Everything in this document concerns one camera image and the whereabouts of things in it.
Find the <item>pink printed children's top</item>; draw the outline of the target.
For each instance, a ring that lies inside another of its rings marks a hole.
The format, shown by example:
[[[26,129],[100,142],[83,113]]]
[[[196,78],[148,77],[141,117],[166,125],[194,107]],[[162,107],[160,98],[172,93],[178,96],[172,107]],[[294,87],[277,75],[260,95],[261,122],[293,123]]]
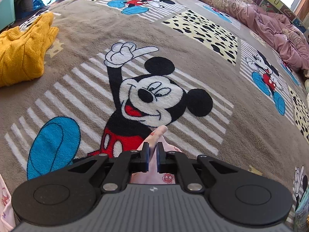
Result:
[[[170,173],[159,173],[157,170],[157,149],[156,145],[158,142],[163,144],[165,151],[176,151],[181,152],[178,147],[168,144],[164,139],[164,134],[168,130],[166,126],[159,126],[156,128],[138,147],[138,150],[142,150],[143,144],[147,142],[150,147],[149,152],[149,170],[146,173],[137,172],[133,173],[130,183],[131,184],[150,184],[150,185],[161,185],[161,184],[174,184],[175,176]]]

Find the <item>pink printed children's pants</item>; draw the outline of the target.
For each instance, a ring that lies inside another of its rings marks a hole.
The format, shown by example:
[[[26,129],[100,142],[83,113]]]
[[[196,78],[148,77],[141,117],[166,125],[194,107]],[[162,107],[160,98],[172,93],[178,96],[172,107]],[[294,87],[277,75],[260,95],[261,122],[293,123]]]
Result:
[[[0,181],[0,219],[1,231],[12,231],[16,227],[12,197],[2,176]]]

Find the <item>folded blue jeans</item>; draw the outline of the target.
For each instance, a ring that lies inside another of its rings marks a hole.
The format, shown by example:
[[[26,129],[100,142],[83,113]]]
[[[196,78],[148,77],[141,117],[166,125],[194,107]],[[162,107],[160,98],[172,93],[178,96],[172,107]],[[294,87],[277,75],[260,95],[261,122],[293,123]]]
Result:
[[[308,218],[308,195],[303,196],[294,217],[294,228],[296,232],[302,232],[308,230],[307,225]]]

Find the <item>Mickey Mouse fleece blanket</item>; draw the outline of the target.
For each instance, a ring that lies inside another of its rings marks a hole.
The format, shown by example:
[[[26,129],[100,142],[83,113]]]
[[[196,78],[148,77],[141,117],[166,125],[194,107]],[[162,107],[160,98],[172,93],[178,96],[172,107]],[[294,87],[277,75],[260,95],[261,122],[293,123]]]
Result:
[[[308,195],[300,69],[199,0],[65,0],[18,27],[24,32],[48,12],[59,32],[44,74],[1,87],[1,176],[11,197],[24,182],[83,159],[138,150],[164,125],[165,141],[189,159],[204,154],[277,181],[292,207],[284,223],[237,225],[175,177],[174,184],[129,181],[65,225],[30,224],[14,211],[14,230],[294,231]]]

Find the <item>yellow knit sweater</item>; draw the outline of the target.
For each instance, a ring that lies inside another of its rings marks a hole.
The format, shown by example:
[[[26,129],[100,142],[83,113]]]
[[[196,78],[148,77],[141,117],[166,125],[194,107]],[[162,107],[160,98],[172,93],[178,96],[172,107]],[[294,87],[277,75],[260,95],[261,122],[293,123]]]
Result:
[[[24,32],[18,26],[1,33],[1,87],[31,81],[44,74],[46,51],[59,32],[54,14],[41,14]]]

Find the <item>purple crumpled duvet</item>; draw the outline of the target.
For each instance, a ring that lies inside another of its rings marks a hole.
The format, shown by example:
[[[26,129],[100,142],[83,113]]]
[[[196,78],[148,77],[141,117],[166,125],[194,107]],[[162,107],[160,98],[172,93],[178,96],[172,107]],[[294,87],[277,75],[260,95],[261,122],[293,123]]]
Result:
[[[252,0],[199,0],[232,16],[274,48],[291,68],[308,69],[308,42],[289,19],[265,12]]]

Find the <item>colourful alphabet foam mat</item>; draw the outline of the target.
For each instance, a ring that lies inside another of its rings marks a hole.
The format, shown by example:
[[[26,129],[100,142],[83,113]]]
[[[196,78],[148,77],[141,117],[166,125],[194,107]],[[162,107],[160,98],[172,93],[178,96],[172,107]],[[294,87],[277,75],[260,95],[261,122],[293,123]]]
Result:
[[[288,8],[280,0],[252,0],[257,5],[262,7],[266,12],[279,13],[285,15],[290,22],[296,26],[307,38],[308,28],[305,27],[304,23],[297,17],[290,8]]]

